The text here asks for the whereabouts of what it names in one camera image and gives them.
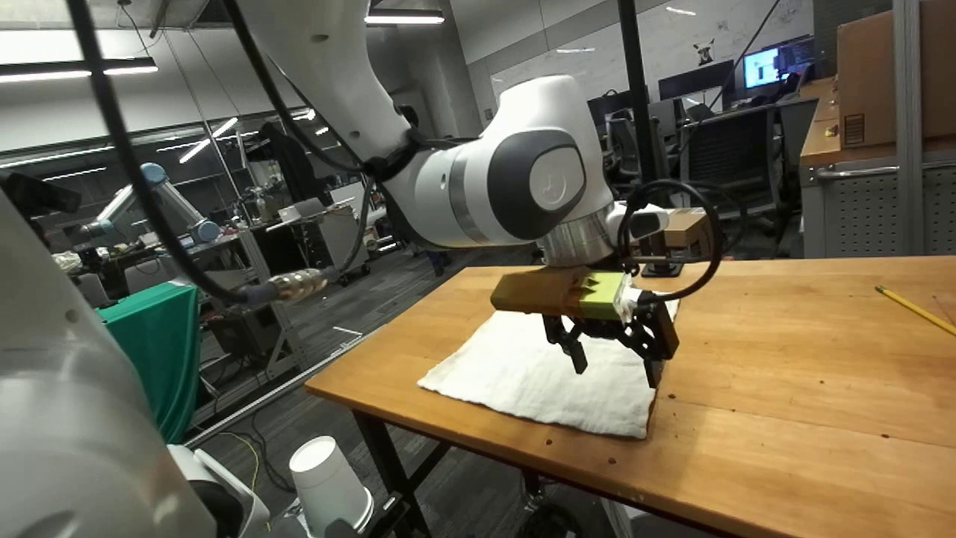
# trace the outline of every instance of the ceiling light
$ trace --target ceiling light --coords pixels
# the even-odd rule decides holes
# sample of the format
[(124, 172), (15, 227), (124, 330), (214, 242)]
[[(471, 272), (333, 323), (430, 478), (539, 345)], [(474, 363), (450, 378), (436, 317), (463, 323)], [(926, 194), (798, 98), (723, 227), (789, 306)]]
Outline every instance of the ceiling light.
[(161, 154), (175, 154), (175, 151), (181, 151), (181, 148), (193, 148), (193, 145), (199, 145), (199, 142), (155, 148), (155, 154), (158, 154), (158, 157), (161, 157)]
[(199, 157), (209, 148), (209, 139), (203, 139), (199, 145), (193, 145), (188, 154), (181, 154), (178, 164), (190, 161), (193, 157)]
[[(221, 139), (223, 131), (229, 131), (236, 127), (236, 118), (223, 121), (218, 130), (212, 130), (212, 139)], [(196, 142), (188, 154), (181, 154), (178, 164), (190, 161), (193, 157), (199, 157), (212, 139)]]
[(672, 16), (695, 19), (693, 10), (678, 10), (678, 6), (663, 6), (663, 10), (672, 12)]
[(572, 57), (572, 54), (592, 54), (595, 48), (554, 48), (554, 54), (562, 57)]
[(374, 10), (363, 16), (363, 25), (432, 27), (432, 25), (445, 25), (445, 16), (438, 10)]
[(70, 176), (93, 176), (93, 173), (102, 173), (108, 167), (82, 167), (82, 172), (69, 172), (69, 173), (54, 173), (54, 176), (43, 176), (42, 182), (63, 182), (63, 181), (70, 181)]
[(233, 127), (236, 127), (236, 118), (223, 121), (223, 122), (212, 131), (212, 139), (221, 139), (221, 136), (229, 131)]
[(54, 154), (54, 157), (36, 157), (36, 158), (21, 158), (21, 161), (0, 161), (0, 167), (31, 167), (42, 161), (63, 161), (63, 158), (76, 158), (76, 157), (96, 157), (96, 154), (111, 154), (114, 148), (82, 148), (82, 151), (70, 151), (70, 154)]
[(291, 112), (291, 121), (294, 122), (311, 122), (311, 121), (315, 121), (315, 112), (314, 109), (297, 109), (297, 112)]
[[(158, 71), (152, 57), (103, 61), (103, 74), (149, 74)], [(85, 62), (3, 62), (0, 83), (30, 83), (30, 82), (69, 82), (88, 79)]]

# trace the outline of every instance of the wooden table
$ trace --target wooden table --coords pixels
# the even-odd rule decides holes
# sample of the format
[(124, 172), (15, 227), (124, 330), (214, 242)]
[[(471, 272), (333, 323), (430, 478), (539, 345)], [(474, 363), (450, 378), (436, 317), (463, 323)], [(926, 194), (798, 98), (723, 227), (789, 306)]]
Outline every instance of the wooden table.
[[(840, 161), (896, 161), (896, 145), (846, 151), (840, 139), (840, 92), (837, 79), (813, 82), (799, 91), (799, 98), (817, 98), (802, 142), (802, 167), (834, 167)], [(926, 142), (926, 158), (952, 157), (956, 139)]]
[(723, 264), (681, 306), (681, 349), (644, 444), (415, 387), (493, 314), (487, 297), (505, 272), (460, 272), (308, 390), (359, 418), (720, 533), (952, 535), (956, 337), (871, 287), (956, 323), (956, 258)]

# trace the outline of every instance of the wire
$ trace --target wire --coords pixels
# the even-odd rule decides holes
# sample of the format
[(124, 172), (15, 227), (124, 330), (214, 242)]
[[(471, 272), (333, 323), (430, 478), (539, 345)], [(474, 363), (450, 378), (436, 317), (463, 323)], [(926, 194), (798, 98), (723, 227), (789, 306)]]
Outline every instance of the wire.
[(341, 172), (341, 173), (359, 173), (360, 167), (350, 167), (350, 164), (341, 164), (333, 158), (329, 158), (297, 127), (294, 121), (290, 118), (290, 109), (284, 104), (284, 98), (276, 97), (276, 88), (265, 70), (265, 61), (260, 54), (260, 48), (253, 46), (250, 34), (248, 34), (248, 25), (241, 19), (241, 10), (236, 6), (236, 0), (223, 0), (229, 19), (233, 19), (233, 27), (236, 27), (236, 37), (239, 37), (239, 46), (250, 62), (250, 70), (257, 71), (276, 121), (287, 127), (287, 131), (302, 145), (308, 148), (320, 161), (326, 161), (330, 172)]
[(129, 142), (129, 131), (121, 122), (121, 112), (117, 103), (117, 91), (114, 91), (111, 79), (103, 74), (103, 61), (102, 61), (99, 43), (96, 43), (88, 6), (85, 6), (85, 0), (66, 0), (66, 6), (69, 6), (69, 16), (75, 25), (81, 52), (82, 52), (82, 62), (88, 65), (93, 97), (99, 103), (102, 121), (103, 121), (111, 142), (117, 148), (118, 167), (129, 176), (130, 191), (133, 191), (149, 227), (155, 231), (158, 242), (169, 252), (169, 258), (185, 272), (185, 278), (193, 282), (199, 290), (205, 290), (209, 297), (214, 297), (221, 302), (244, 306), (248, 300), (241, 293), (229, 293), (229, 290), (218, 287), (203, 269), (193, 266), (188, 252), (178, 245), (172, 227), (161, 215), (161, 209), (152, 198), (152, 188), (133, 158), (133, 151), (130, 151), (130, 142)]
[(675, 290), (675, 293), (663, 293), (663, 297), (651, 297), (653, 302), (672, 302), (672, 300), (683, 300), (683, 297), (693, 297), (699, 293), (720, 269), (720, 258), (723, 258), (723, 231), (720, 231), (720, 215), (714, 209), (714, 203), (707, 203), (704, 194), (699, 194), (693, 187), (687, 182), (675, 182), (675, 181), (656, 181), (656, 182), (644, 182), (639, 187), (629, 198), (627, 198), (627, 213), (622, 219), (622, 227), (617, 227), (617, 255), (622, 260), (627, 264), (629, 260), (629, 219), (633, 213), (641, 209), (641, 201), (647, 194), (672, 194), (672, 191), (683, 191), (690, 194), (707, 215), (707, 224), (711, 224), (711, 260), (707, 260), (707, 269), (683, 290)]
[(359, 233), (354, 233), (354, 242), (351, 242), (351, 252), (345, 258), (345, 264), (341, 264), (333, 272), (329, 272), (329, 282), (341, 278), (344, 272), (350, 272), (350, 266), (354, 264), (360, 245), (363, 245), (363, 227), (368, 227), (368, 209), (369, 209), (369, 194), (374, 194), (374, 181), (363, 176), (360, 181), (360, 188), (363, 188), (363, 201), (360, 201), (360, 213), (359, 213)]
[(550, 52), (550, 37), (547, 37), (547, 21), (544, 21), (544, 0), (536, 0), (536, 21), (539, 21), (539, 34), (544, 34), (544, 52)]
[(294, 493), (294, 487), (290, 485), (290, 478), (272, 466), (272, 459), (268, 459), (268, 445), (265, 445), (265, 438), (263, 430), (257, 429), (257, 415), (248, 418), (248, 441), (253, 441), (263, 451), (263, 470), (265, 470), (265, 478), (272, 482), (273, 490), (284, 490), (284, 493)]
[(212, 71), (214, 88), (221, 91), (221, 97), (226, 97), (229, 109), (233, 109), (236, 118), (239, 118), (239, 109), (236, 109), (236, 98), (229, 97), (229, 88), (218, 79), (218, 70), (209, 62), (209, 57), (205, 57), (205, 52), (199, 48), (196, 37), (193, 37), (190, 30), (188, 30), (185, 37), (188, 37), (188, 43), (199, 52), (199, 61), (203, 61), (203, 65)]
[(130, 30), (136, 34), (139, 48), (149, 54), (145, 40), (142, 40), (142, 34), (139, 34), (139, 25), (130, 19), (130, 12), (129, 12), (124, 6), (118, 6), (118, 10), (121, 10), (121, 16), (124, 16), (124, 21), (130, 25)]
[(203, 122), (203, 130), (205, 130), (209, 145), (218, 148), (218, 142), (212, 139), (212, 130), (209, 130), (209, 115), (203, 112), (196, 91), (190, 88), (190, 79), (188, 79), (188, 71), (185, 71), (185, 62), (181, 62), (178, 52), (172, 48), (169, 34), (161, 34), (161, 40), (167, 43), (167, 48), (169, 48), (169, 54), (172, 54), (172, 61), (175, 61), (175, 70), (178, 70), (178, 74), (181, 74), (185, 92), (188, 92), (190, 104), (196, 109), (196, 115), (199, 115), (199, 122)]
[(263, 470), (260, 450), (257, 450), (248, 438), (241, 438), (241, 435), (229, 435), (229, 438), (236, 438), (236, 441), (248, 450), (248, 456), (250, 456), (248, 490), (257, 493), (257, 482), (260, 482), (260, 470)]
[(740, 65), (740, 61), (748, 54), (753, 43), (765, 34), (771, 16), (775, 12), (780, 0), (774, 0), (774, 6), (766, 10), (766, 16), (757, 21), (754, 34), (748, 37), (748, 43), (740, 48), (738, 61), (735, 61), (735, 71)]

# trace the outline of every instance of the white cloth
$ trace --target white cloth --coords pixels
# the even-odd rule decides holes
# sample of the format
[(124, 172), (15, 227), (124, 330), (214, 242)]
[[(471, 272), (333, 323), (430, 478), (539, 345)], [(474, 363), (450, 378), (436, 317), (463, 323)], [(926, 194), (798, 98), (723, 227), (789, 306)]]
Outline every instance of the white cloth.
[(572, 373), (562, 348), (547, 345), (536, 314), (495, 312), (418, 387), (505, 415), (641, 441), (653, 402), (641, 360), (617, 340), (578, 340), (589, 370)]

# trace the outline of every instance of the pencil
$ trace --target pencil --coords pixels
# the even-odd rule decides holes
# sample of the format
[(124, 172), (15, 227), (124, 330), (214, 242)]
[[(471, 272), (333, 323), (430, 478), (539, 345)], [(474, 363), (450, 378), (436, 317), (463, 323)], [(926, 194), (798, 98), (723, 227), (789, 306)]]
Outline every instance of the pencil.
[(889, 302), (901, 306), (904, 312), (928, 321), (932, 326), (950, 331), (956, 337), (956, 326), (950, 326), (947, 321), (937, 321), (935, 314), (922, 312), (919, 306), (913, 306), (911, 300), (898, 297), (898, 293), (889, 293), (883, 287), (874, 287), (874, 293), (886, 297)]

